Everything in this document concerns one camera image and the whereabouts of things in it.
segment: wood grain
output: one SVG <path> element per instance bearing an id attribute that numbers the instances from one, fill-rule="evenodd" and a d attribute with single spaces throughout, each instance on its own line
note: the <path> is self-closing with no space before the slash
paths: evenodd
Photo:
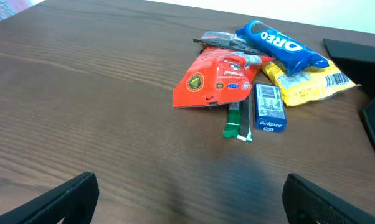
<path id="1" fill-rule="evenodd" d="M 0 214 L 92 171 L 94 223 L 286 223 L 290 172 L 375 215 L 359 88 L 286 108 L 286 131 L 253 130 L 252 144 L 222 139 L 224 106 L 172 109 L 192 38 L 252 19 L 325 56 L 322 38 L 375 46 L 372 34 L 146 1 L 46 0 L 0 22 Z"/>

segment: yellow candy bag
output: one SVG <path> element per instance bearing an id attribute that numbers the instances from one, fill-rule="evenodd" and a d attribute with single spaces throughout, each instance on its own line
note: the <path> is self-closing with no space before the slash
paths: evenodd
<path id="1" fill-rule="evenodd" d="M 329 67 L 309 67 L 293 75 L 286 75 L 283 64 L 270 62 L 262 71 L 270 81 L 279 86 L 287 106 L 296 106 L 309 101 L 323 100 L 339 92 L 357 86 L 340 69 L 328 60 Z"/>

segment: orange bag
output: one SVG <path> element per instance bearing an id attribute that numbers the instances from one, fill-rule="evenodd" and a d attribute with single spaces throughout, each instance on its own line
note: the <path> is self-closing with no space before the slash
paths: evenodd
<path id="1" fill-rule="evenodd" d="M 262 65 L 273 58 L 207 47 L 173 93 L 173 107 L 212 106 L 247 98 Z"/>

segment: snack pile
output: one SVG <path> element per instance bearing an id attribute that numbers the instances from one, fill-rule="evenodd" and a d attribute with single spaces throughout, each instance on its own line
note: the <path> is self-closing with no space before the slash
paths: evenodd
<path id="1" fill-rule="evenodd" d="M 229 104 L 224 138 L 252 142 L 251 123 L 280 133 L 287 125 L 283 102 L 296 106 L 357 86 L 331 60 L 260 21 L 193 41 L 204 50 L 174 89 L 173 107 Z M 260 69 L 273 85 L 253 84 Z"/>

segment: black and green packet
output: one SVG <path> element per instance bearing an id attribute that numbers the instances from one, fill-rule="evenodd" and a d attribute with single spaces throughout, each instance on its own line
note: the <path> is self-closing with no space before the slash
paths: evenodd
<path id="1" fill-rule="evenodd" d="M 250 95 L 243 101 L 229 104 L 224 138 L 237 138 L 245 142 L 252 142 Z"/>

